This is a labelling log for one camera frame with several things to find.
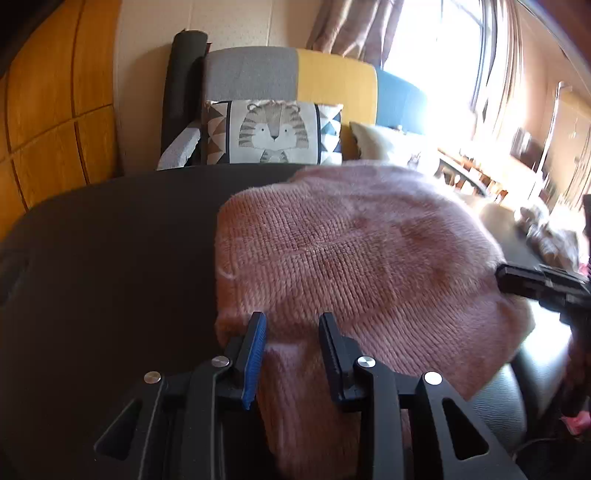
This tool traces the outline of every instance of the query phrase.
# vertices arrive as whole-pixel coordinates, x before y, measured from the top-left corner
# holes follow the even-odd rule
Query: wooden wall panel
[[[82,0],[65,0],[13,60],[8,132],[13,150],[72,118],[72,57]]]
[[[3,238],[17,219],[25,213],[21,194],[12,170],[12,161],[0,162],[0,238]]]
[[[78,119],[77,123],[88,181],[99,183],[112,179],[117,173],[113,107],[109,105],[84,115]]]
[[[6,138],[6,76],[0,78],[0,161],[8,156],[8,143]]]
[[[121,0],[86,0],[74,48],[76,115],[113,103],[113,46]]]
[[[86,184],[73,122],[41,135],[16,152],[13,159],[29,208]]]

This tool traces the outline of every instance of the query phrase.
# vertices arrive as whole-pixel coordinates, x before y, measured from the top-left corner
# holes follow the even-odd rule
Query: white wall
[[[170,46],[182,29],[208,33],[212,50],[306,46],[322,0],[123,0],[113,89],[125,174],[153,170]]]
[[[550,177],[558,193],[564,193],[569,187],[576,168],[575,158],[584,150],[589,127],[589,119],[564,102],[560,102],[548,153]]]
[[[554,112],[556,87],[566,82],[583,98],[590,99],[589,81],[582,76],[565,56],[558,40],[536,17],[522,5],[518,6],[521,21],[524,56],[524,87],[526,115],[523,127],[544,144]]]

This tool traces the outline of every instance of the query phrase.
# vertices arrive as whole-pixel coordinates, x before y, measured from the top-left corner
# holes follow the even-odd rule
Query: pink object
[[[290,478],[356,468],[359,416],[330,400],[318,318],[398,372],[436,370],[478,392],[531,331],[529,306],[502,295],[499,246],[433,179],[398,167],[313,167],[238,193],[216,237],[222,345],[267,315],[257,399],[271,451]]]
[[[591,416],[586,410],[581,410],[579,414],[574,417],[562,417],[562,421],[573,436],[581,435],[591,427]]]

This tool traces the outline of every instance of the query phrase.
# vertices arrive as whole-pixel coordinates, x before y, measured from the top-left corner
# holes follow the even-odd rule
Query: black clamp
[[[193,372],[149,372],[95,443],[93,470],[109,480],[224,478],[220,414],[254,401],[267,319],[253,313],[246,335]]]
[[[496,282],[503,293],[537,300],[541,307],[559,312],[560,321],[569,325],[582,348],[591,352],[591,287],[587,279],[545,265],[525,268],[502,264],[496,269]],[[587,400],[590,381],[585,378],[582,384],[565,392],[561,404],[565,416],[579,414]]]
[[[484,422],[437,372],[420,378],[390,370],[342,336],[331,313],[319,340],[332,400],[361,412],[356,478],[403,480],[401,409],[408,410],[417,479],[525,480]]]

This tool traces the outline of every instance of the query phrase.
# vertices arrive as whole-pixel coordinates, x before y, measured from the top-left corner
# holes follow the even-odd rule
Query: tiger pillow
[[[342,110],[286,100],[206,102],[207,164],[340,165]]]

